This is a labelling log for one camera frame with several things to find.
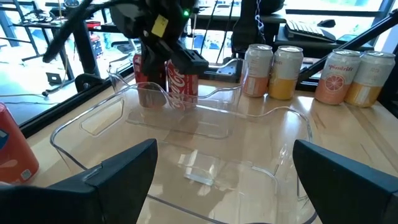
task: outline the clear plastic bin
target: clear plastic bin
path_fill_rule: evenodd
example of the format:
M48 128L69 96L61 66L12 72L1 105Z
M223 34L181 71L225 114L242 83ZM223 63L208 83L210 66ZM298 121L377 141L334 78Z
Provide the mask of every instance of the clear plastic bin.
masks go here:
M72 174L156 138L157 167L138 223L314 221L291 158L296 139L312 140L305 117L288 108L238 113L256 100L241 96L240 86L186 101L140 84L53 132L51 143Z

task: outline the aluminum can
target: aluminum can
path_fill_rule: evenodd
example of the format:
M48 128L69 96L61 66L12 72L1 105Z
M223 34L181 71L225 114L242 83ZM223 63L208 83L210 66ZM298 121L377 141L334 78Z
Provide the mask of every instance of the aluminum can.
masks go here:
M323 67L315 98L330 105L343 102L361 63L359 56L353 50L334 49Z
M132 59L134 66L134 75L136 83L138 83L138 97L139 103L145 108L160 108L166 104L166 99L159 88L154 85L148 85L147 82L154 82L160 85L164 90L166 89L166 72L165 66L159 67L159 74L146 75L142 72L142 56L135 54Z
M179 110L195 107L198 101L199 76L180 74L171 60L166 67L171 106Z
M6 105L0 103L0 181L21 184L38 169L39 162L24 135Z
M243 93L247 96L263 96L268 89L269 71L271 69L272 47L265 44L251 44L244 59Z
M303 59L303 49L300 47L278 47L272 63L269 96L278 100L293 97Z
M367 50L361 56L361 65L354 77L345 102L360 106L372 106L394 68L395 55Z

